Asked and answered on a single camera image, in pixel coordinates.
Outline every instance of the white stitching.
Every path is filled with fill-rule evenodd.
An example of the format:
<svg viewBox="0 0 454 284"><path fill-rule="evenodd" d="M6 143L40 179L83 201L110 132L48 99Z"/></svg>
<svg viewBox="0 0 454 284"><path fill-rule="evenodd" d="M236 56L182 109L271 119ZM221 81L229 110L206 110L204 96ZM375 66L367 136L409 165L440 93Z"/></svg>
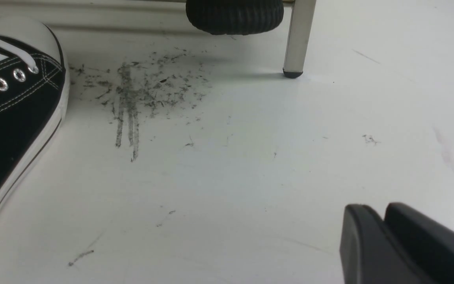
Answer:
<svg viewBox="0 0 454 284"><path fill-rule="evenodd" d="M59 90L59 86L57 86L57 84L55 84L54 82L50 81L50 79L48 80L48 83L50 85L52 85L52 87L56 88L56 90Z"/></svg>
<svg viewBox="0 0 454 284"><path fill-rule="evenodd" d="M41 60L41 67L43 68L43 77L45 78L45 74L47 73L47 65L45 64L45 60ZM53 82L51 82L50 79L52 79L52 78L50 77L45 80L56 90L59 90L59 87L56 84L54 84Z"/></svg>
<svg viewBox="0 0 454 284"><path fill-rule="evenodd" d="M61 67L60 67L61 65L60 65L58 62L56 62L56 60L54 60L53 58L51 58L50 56L46 56L46 55L39 54L39 53L33 53L33 54L30 54L30 55L31 55L31 56L37 56L37 58L46 57L47 59L51 59L51 60L53 60L53 61L50 61L50 63L54 64L57 68L61 68ZM6 62L0 63L0 66L5 65L5 64L8 64L8 63L11 63L12 61L15 61L15 60L18 60L18 59L20 59L20 58L18 58L18 57L12 58L12 59L10 59L10 60L8 60L8 61L6 61Z"/></svg>
<svg viewBox="0 0 454 284"><path fill-rule="evenodd" d="M34 92L36 92L37 90L39 90L39 88L41 88L41 86L38 86L38 87L37 87L36 89L34 89L32 92L30 92L29 94L27 94L27 95L21 97L18 101L14 102L13 104L10 104L9 106L7 106L7 107L1 109L0 112L7 110L8 108L10 108L11 106L14 106L15 104L18 104L20 101L22 101L22 100L25 99L26 97L32 95L32 93L34 93Z"/></svg>
<svg viewBox="0 0 454 284"><path fill-rule="evenodd" d="M51 72L51 73L49 74L49 76L52 77L52 76L56 75L58 72L59 72L59 70L56 70L55 72L53 72L53 73L54 73L53 75L52 75L52 72ZM31 90L32 88L36 87L36 86L37 86L39 83L41 83L41 81L43 81L44 79L45 79L45 78L40 79L40 81L36 82L33 86L29 87L27 90L24 90L24 91L22 92L22 94L20 94L20 95L14 97L13 99L7 101L6 103L0 105L0 108L2 108L3 106L5 106L5 105L11 103L11 102L14 101L15 99L18 99L19 97L21 97L22 95L24 95L24 94L25 94L26 92L28 92L29 90Z"/></svg>
<svg viewBox="0 0 454 284"><path fill-rule="evenodd" d="M52 65L54 65L56 68L62 69L62 67L57 66L56 63L55 63L54 61L50 60L49 58L46 58L46 57L43 57L43 56L42 56L41 58L38 58L38 57L37 57L36 59L43 59L43 60L45 60L45 61L48 61L48 62L52 63ZM13 63L11 63L11 64L9 64L9 65L2 66L2 67L0 68L0 70L3 70L3 69L5 69L5 68L10 67L11 65L15 65L15 64L17 64L17 63L20 63L20 61L13 62Z"/></svg>

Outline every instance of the white surface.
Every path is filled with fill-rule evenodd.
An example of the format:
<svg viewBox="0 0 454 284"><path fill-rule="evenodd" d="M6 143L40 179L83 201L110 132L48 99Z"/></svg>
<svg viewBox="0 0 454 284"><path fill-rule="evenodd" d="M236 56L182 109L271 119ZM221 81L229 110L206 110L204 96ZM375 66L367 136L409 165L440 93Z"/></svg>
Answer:
<svg viewBox="0 0 454 284"><path fill-rule="evenodd" d="M160 32L137 29L158 14L134 8L0 7L61 26L76 68L110 69L72 72L63 128L0 213L0 284L339 284L348 203L402 201L454 230L454 2L319 1L297 80L279 75L288 10L276 31L234 38L164 10ZM205 96L154 118L137 103L131 162L127 123L116 148L111 102L96 99L106 87L83 85L115 89L140 62L137 90L175 47L187 56L164 60L162 79L190 71Z"/></svg>

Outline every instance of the chair leg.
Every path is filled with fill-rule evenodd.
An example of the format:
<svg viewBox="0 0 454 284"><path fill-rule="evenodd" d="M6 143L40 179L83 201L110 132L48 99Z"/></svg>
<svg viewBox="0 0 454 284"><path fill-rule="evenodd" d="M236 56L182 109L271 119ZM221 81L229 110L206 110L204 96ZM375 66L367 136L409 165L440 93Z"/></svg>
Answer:
<svg viewBox="0 0 454 284"><path fill-rule="evenodd" d="M315 6L316 0L295 0L288 33L287 54L283 65L283 73L287 78L297 78L304 72L304 60Z"/></svg>

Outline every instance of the black canvas sneaker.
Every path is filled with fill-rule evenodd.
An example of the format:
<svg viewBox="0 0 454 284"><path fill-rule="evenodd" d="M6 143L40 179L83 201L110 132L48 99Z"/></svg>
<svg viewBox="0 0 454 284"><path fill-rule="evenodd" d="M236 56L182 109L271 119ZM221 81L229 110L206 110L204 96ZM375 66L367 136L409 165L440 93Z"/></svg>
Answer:
<svg viewBox="0 0 454 284"><path fill-rule="evenodd" d="M0 208L64 118L65 54L42 23L0 18Z"/></svg>

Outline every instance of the black wheel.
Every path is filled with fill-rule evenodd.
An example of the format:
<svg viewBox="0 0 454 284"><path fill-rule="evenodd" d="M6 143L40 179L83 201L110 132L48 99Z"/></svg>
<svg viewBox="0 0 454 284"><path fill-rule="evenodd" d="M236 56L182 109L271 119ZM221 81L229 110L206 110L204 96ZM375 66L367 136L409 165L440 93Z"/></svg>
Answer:
<svg viewBox="0 0 454 284"><path fill-rule="evenodd" d="M283 20L281 0L187 0L190 23L210 34L259 34Z"/></svg>

